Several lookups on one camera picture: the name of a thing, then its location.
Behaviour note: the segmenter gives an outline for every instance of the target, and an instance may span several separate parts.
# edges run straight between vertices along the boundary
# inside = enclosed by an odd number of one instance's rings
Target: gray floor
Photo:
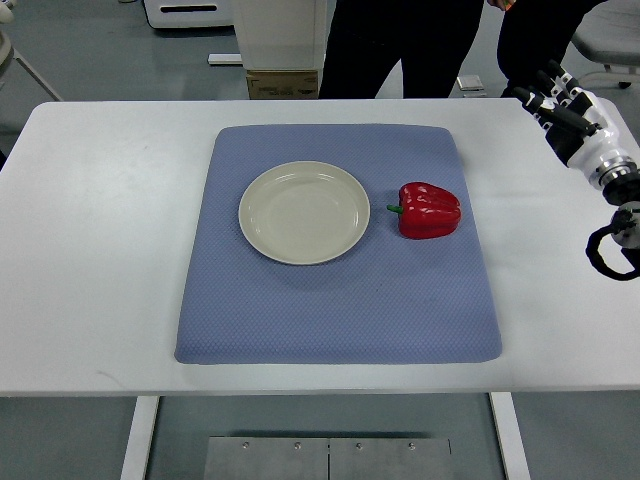
[[[241,68],[207,64],[209,53],[238,51],[233,29],[156,31],[147,24],[140,1],[32,0],[21,2],[14,13],[15,23],[3,25],[2,30],[65,100],[247,98]],[[495,60],[500,21],[501,14],[485,6],[480,32],[461,71],[480,75],[489,96],[498,96],[504,85]],[[576,76],[598,68],[572,47],[564,66]],[[397,69],[392,72],[380,97],[400,96],[400,75]],[[9,153],[31,110],[49,99],[15,63],[0,83],[0,150]],[[640,141],[640,85],[627,90],[606,83],[588,87],[617,105]],[[456,96],[461,93],[454,89],[452,97]],[[169,478],[167,472],[172,472],[172,478],[201,478],[199,467],[184,456],[189,442],[205,435],[202,429],[185,431],[188,425],[197,424],[194,415],[199,411],[223,413],[217,423],[213,413],[206,414],[212,431],[228,432],[242,425],[273,431],[295,428],[290,420],[304,418],[301,408],[305,405],[313,412],[311,420],[300,423],[307,432],[329,425],[324,428],[472,435],[481,445],[474,450],[467,444],[470,454],[458,460],[457,478],[499,478],[501,473],[493,463],[495,438],[483,401],[477,398],[281,397],[274,403],[258,397],[242,403],[252,409],[248,419],[246,411],[225,399],[170,399],[160,410],[150,478]],[[636,433],[640,392],[520,393],[514,395],[514,402],[535,480],[640,478],[640,437]],[[273,412],[272,421],[261,423],[255,417],[256,409],[263,407]],[[289,416],[292,411],[297,417]],[[0,478],[119,478],[132,412],[132,399],[0,399]],[[433,412],[441,415],[436,418]],[[465,433],[464,418],[471,418],[473,425],[468,428],[475,429],[472,434]],[[172,441],[177,442],[174,455]],[[201,459],[202,450],[197,452],[202,448],[197,444],[196,456],[191,458]]]

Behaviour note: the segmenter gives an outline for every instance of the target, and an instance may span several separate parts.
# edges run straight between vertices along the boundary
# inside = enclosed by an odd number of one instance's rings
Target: white table
[[[619,120],[625,146],[640,159]],[[217,133],[243,124],[358,122],[452,132],[503,354],[449,365],[179,364],[182,291]],[[601,276],[584,255],[589,234],[614,209],[555,158],[515,100],[45,104],[0,173],[0,205],[5,395],[640,386],[640,284]],[[613,242],[606,247],[620,257]]]

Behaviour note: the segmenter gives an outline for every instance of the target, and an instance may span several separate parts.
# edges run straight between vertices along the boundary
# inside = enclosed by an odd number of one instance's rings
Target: black pants
[[[517,0],[504,14],[498,65],[511,89],[536,85],[536,72],[549,60],[562,62],[584,15],[605,0]]]
[[[374,98],[402,62],[405,98],[449,96],[484,0],[338,0],[320,98]]]

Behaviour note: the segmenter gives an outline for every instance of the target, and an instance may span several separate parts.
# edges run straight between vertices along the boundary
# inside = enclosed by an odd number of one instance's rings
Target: chair leg
[[[29,62],[27,62],[27,60],[22,55],[20,55],[20,53],[18,53],[15,48],[13,49],[13,59],[18,62],[22,66],[22,68],[25,69],[25,71],[31,76],[31,78],[33,78],[38,83],[38,85],[40,85],[49,94],[51,98],[53,98],[56,102],[63,101],[58,92],[56,92],[53,87],[49,85],[44,78],[42,78],[42,76],[31,66]]]
[[[604,65],[604,72],[591,72],[580,77],[579,82],[586,84],[591,81],[618,82],[620,88],[627,88],[632,83],[640,83],[640,74],[636,67],[628,68],[628,72],[616,72],[611,65]]]

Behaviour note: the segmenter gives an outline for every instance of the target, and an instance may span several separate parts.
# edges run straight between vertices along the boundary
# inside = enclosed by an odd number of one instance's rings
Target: blue fabric mat
[[[371,219],[354,248],[292,266],[242,235],[238,204],[264,171],[316,160],[351,173]],[[408,240],[399,188],[424,181],[454,193],[451,235]],[[414,364],[482,362],[502,344],[462,166],[449,132],[410,125],[255,125],[215,144],[184,292],[175,357],[182,363]]]

